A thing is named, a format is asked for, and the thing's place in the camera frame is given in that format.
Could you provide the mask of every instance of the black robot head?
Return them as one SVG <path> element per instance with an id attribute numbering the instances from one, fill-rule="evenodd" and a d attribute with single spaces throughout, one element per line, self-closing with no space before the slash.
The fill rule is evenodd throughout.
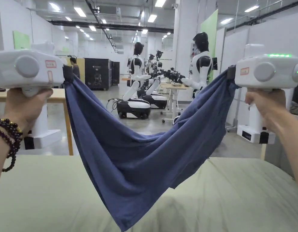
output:
<path id="1" fill-rule="evenodd" d="M 208 35 L 206 32 L 198 33 L 194 38 L 196 47 L 200 52 L 209 51 Z"/>
<path id="2" fill-rule="evenodd" d="M 144 49 L 144 44 L 142 44 L 141 42 L 135 43 L 134 55 L 140 55 L 143 49 Z"/>

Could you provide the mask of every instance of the green poster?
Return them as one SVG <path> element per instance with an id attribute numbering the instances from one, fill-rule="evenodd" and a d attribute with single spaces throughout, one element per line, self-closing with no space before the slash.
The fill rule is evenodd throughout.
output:
<path id="1" fill-rule="evenodd" d="M 215 55 L 215 41 L 217 36 L 217 11 L 216 10 L 212 15 L 209 16 L 202 24 L 201 24 L 201 32 L 206 32 L 208 34 L 209 40 L 209 53 L 211 57 Z M 213 72 L 209 75 L 209 82 L 212 81 Z"/>
<path id="2" fill-rule="evenodd" d="M 13 31 L 14 49 L 31 49 L 30 36 Z"/>

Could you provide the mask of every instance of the green led light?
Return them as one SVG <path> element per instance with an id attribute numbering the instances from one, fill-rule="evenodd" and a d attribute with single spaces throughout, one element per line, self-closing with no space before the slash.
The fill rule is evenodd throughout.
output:
<path id="1" fill-rule="evenodd" d="M 289 54 L 270 54 L 268 56 L 270 56 L 270 57 L 292 57 L 292 55 L 289 55 Z"/>

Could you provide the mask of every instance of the beaded bracelet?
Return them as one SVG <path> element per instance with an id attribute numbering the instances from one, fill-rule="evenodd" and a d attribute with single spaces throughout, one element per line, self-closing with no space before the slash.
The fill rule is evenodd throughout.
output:
<path id="1" fill-rule="evenodd" d="M 15 142 L 12 143 L 11 139 L 2 130 L 0 130 L 0 137 L 2 137 L 10 147 L 7 158 L 11 157 L 11 165 L 2 170 L 3 172 L 8 172 L 15 166 L 16 153 L 19 151 L 20 142 L 22 141 L 22 131 L 16 123 L 13 123 L 9 119 L 0 119 L 0 127 L 4 128 L 8 132 L 9 136 L 15 140 Z"/>

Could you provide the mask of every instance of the red label sticker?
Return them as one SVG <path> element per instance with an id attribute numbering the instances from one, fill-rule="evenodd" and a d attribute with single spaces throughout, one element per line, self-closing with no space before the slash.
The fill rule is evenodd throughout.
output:
<path id="1" fill-rule="evenodd" d="M 52 72 L 51 71 L 48 71 L 48 83 L 49 84 L 52 84 L 54 82 L 54 78 L 52 76 Z"/>
<path id="2" fill-rule="evenodd" d="M 57 63 L 54 60 L 46 60 L 46 67 L 47 68 L 56 68 L 57 67 Z"/>
<path id="3" fill-rule="evenodd" d="M 248 75 L 250 72 L 250 68 L 242 68 L 240 70 L 240 76 L 243 76 L 243 75 Z"/>

